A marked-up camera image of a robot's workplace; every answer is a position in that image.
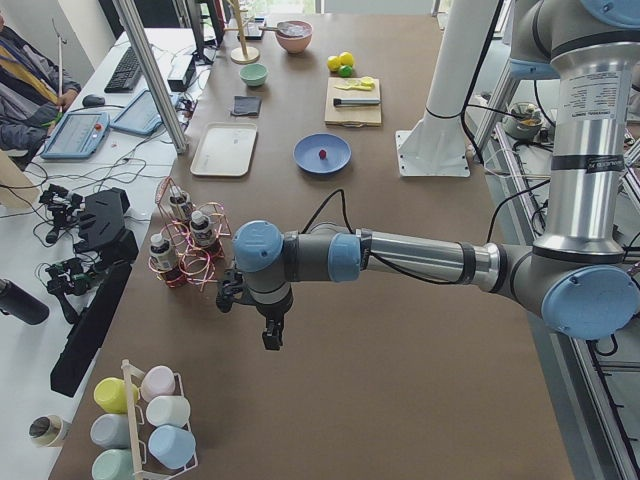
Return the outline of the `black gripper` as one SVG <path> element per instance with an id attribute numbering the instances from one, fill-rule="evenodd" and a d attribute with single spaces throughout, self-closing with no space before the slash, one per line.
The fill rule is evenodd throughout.
<path id="1" fill-rule="evenodd" d="M 262 340 L 266 350 L 279 350 L 283 346 L 282 333 L 285 328 L 285 315 L 293 305 L 293 295 L 287 294 L 283 299 L 273 304 L 256 303 L 257 311 L 268 322 L 262 333 Z"/>

